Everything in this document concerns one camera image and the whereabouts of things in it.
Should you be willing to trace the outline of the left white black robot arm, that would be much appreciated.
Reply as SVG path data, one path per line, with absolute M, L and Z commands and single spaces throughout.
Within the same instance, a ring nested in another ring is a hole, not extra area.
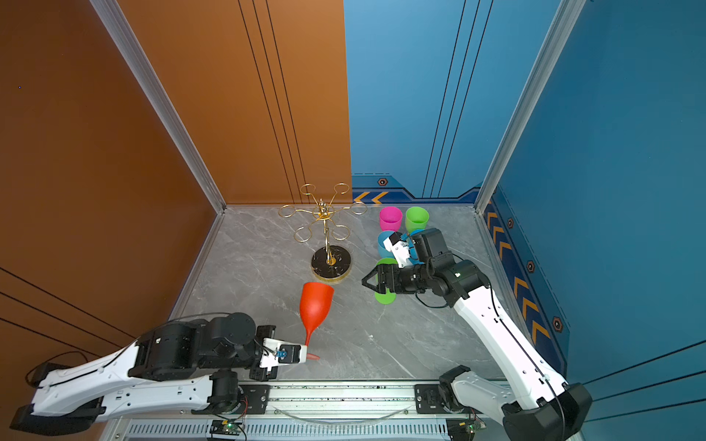
M 193 413 L 239 412 L 246 398 L 237 369 L 253 380 L 276 376 L 290 350 L 272 325 L 235 312 L 206 320 L 170 321 L 123 349 L 77 367 L 51 362 L 36 369 L 30 404 L 18 408 L 11 429 L 72 435 L 122 413 L 185 407 Z

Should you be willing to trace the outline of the magenta wine glass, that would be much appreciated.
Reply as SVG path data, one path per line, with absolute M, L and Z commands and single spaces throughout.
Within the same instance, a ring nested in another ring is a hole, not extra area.
M 380 211 L 379 224 L 382 231 L 399 231 L 404 213 L 397 207 L 385 207 Z

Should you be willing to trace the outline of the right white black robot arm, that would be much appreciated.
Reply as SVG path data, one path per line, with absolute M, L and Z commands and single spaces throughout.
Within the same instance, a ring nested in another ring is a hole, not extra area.
M 569 440 L 586 421 L 593 402 L 580 383 L 570 384 L 534 348 L 474 262 L 459 260 L 436 228 L 409 237 L 391 234 L 393 264 L 378 264 L 361 281 L 376 293 L 444 299 L 485 345 L 507 381 L 501 386 L 468 367 L 439 378 L 439 397 L 451 413 L 478 412 L 501 424 L 511 440 Z

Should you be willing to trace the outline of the red wine glass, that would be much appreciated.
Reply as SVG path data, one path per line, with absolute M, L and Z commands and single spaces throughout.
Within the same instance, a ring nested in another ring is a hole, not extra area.
M 300 316 L 305 328 L 305 345 L 308 347 L 314 331 L 327 319 L 333 302 L 335 289 L 320 282 L 303 285 L 300 301 Z

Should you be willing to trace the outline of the green wine glass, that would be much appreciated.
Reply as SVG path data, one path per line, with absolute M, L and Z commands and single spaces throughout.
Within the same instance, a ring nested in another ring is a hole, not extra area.
M 394 258 L 386 257 L 386 258 L 380 259 L 377 262 L 377 264 L 378 265 L 386 265 L 386 264 L 397 265 L 397 262 Z M 394 292 L 391 292 L 390 290 L 386 290 L 386 292 L 384 294 L 380 294 L 380 293 L 374 294 L 376 301 L 378 301 L 378 303 L 380 303 L 382 305 L 392 304 L 396 300 L 396 296 L 397 296 L 397 294 Z
M 422 207 L 410 207 L 406 210 L 404 225 L 408 233 L 426 230 L 429 222 L 429 212 Z

